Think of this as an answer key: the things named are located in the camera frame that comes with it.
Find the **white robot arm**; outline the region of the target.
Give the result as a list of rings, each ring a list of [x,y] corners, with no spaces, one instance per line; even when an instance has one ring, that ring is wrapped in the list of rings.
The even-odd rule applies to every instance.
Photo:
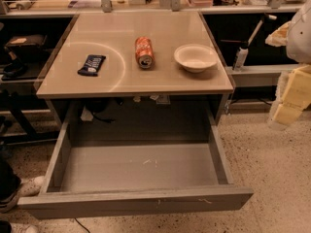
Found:
[[[269,112],[268,125],[285,130],[311,104],[311,0],[265,42],[273,47],[285,46],[287,57],[298,63],[292,71],[281,73]]]

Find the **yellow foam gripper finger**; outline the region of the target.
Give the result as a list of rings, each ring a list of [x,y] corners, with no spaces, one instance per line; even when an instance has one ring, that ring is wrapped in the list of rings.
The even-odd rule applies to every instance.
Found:
[[[311,104],[311,65],[299,65],[290,72],[282,72],[275,95],[268,125],[289,127]]]

